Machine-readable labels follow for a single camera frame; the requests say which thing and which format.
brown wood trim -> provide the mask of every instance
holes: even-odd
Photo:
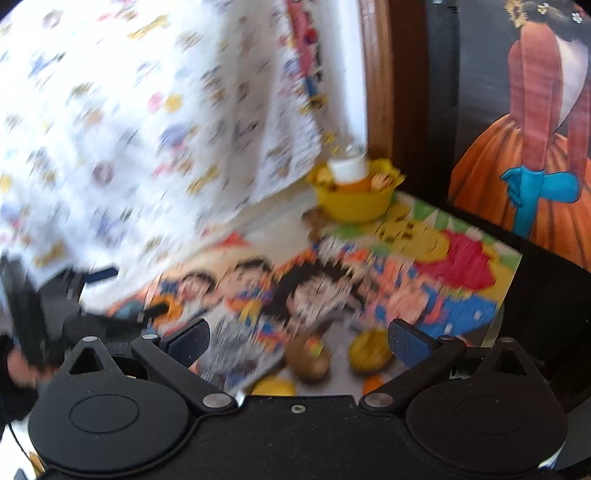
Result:
[[[365,50],[370,158],[393,158],[394,56],[388,0],[359,0]]]

silver bolt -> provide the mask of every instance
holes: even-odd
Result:
[[[304,413],[306,411],[306,407],[303,405],[292,405],[291,412],[292,413]]]
[[[232,397],[225,393],[210,393],[203,397],[202,402],[207,408],[225,408],[232,403]]]
[[[372,408],[385,408],[394,403],[394,399],[387,393],[370,393],[364,398],[365,404]]]

black hair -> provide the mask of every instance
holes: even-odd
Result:
[[[181,282],[184,282],[185,280],[191,280],[192,278],[200,278],[201,280],[206,281],[209,284],[207,287],[207,293],[211,293],[213,289],[216,287],[216,280],[210,274],[200,271],[193,271],[187,273],[187,275],[184,276]]]
[[[287,325],[287,322],[291,319],[291,313],[287,309],[287,299],[294,294],[297,287],[320,274],[327,275],[335,282],[344,277],[351,278],[341,262],[323,264],[318,259],[315,262],[306,260],[301,265],[294,265],[291,270],[280,278],[272,300],[262,308],[262,313],[283,321]],[[364,299],[357,293],[358,287],[359,283],[353,285],[351,295],[363,305]]]
[[[579,38],[589,44],[591,22],[582,16],[580,23],[574,21],[573,14],[577,11],[573,0],[528,0],[522,10],[529,21],[547,24],[560,38],[566,41]]]
[[[262,268],[263,272],[271,273],[271,264],[266,258],[252,258],[244,262],[238,262],[234,270],[242,268],[243,270],[258,270]]]

white curtain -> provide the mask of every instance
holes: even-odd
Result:
[[[153,264],[300,178],[324,108],[302,8],[21,2],[0,24],[0,247],[37,271]]]

yellow bowl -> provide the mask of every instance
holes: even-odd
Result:
[[[326,164],[316,165],[306,181],[316,191],[318,205],[333,219],[341,223],[368,223],[381,217],[392,199],[392,194],[406,178],[400,170],[393,167],[387,158],[380,158],[369,163],[369,171],[372,175],[376,173],[387,173],[394,179],[388,187],[378,191],[368,192],[339,192],[325,185],[316,182],[318,172],[326,168]]]

